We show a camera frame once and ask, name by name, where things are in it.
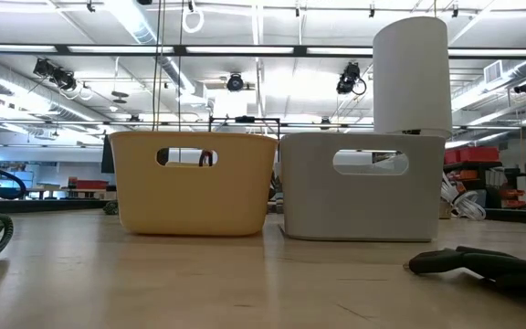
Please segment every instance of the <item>white cylinder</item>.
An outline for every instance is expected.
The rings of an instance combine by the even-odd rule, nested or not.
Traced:
[[[373,42],[374,131],[451,135],[446,24],[412,17],[383,28]]]

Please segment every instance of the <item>desk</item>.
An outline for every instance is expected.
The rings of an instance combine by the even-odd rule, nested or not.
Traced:
[[[60,187],[32,187],[32,188],[26,188],[26,192],[27,193],[38,192],[40,200],[44,199],[44,193],[46,193],[47,191],[49,192],[49,194],[48,194],[49,197],[54,197],[54,192],[55,191],[62,191],[62,189]]]
[[[61,191],[68,193],[69,198],[93,198],[105,199],[105,189],[90,189],[90,188],[67,188],[62,187]]]
[[[450,219],[433,243],[363,243],[287,239],[277,215],[245,238],[133,235],[100,209],[12,218],[0,329],[526,328],[526,300],[402,266],[459,244],[526,259],[526,224]]]

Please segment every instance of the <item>air vent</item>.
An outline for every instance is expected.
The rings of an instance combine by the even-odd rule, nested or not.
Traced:
[[[494,63],[484,68],[484,82],[487,84],[499,80],[502,76],[502,60],[497,60]]]

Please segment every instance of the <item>white cable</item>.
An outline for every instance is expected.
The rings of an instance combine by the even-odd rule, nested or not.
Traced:
[[[82,92],[84,90],[88,90],[89,91],[89,96],[82,96]],[[83,100],[83,101],[90,101],[90,99],[92,99],[92,96],[94,95],[92,89],[90,87],[84,87],[82,86],[82,88],[80,88],[80,92],[79,92],[79,96],[80,98]]]
[[[468,191],[461,195],[458,189],[450,184],[446,174],[442,173],[442,178],[441,196],[452,206],[453,210],[456,210],[459,217],[476,220],[482,220],[486,217],[484,208],[476,203],[478,198],[476,191]]]
[[[186,33],[196,33],[200,31],[200,29],[202,29],[202,26],[205,24],[205,13],[203,13],[201,9],[198,9],[198,7],[196,7],[196,3],[194,2],[194,0],[190,1],[192,1],[192,8],[194,10],[190,11],[189,9],[184,8],[182,13],[182,27],[184,28],[184,31]],[[186,21],[186,19],[191,14],[198,14],[198,24],[196,24],[195,27],[189,27]]]

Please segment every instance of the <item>yellow plastic bin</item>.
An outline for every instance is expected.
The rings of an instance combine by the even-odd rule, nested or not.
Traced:
[[[277,141],[239,133],[113,133],[121,224],[143,234],[242,236],[267,213]],[[212,166],[160,165],[163,148],[213,150]]]

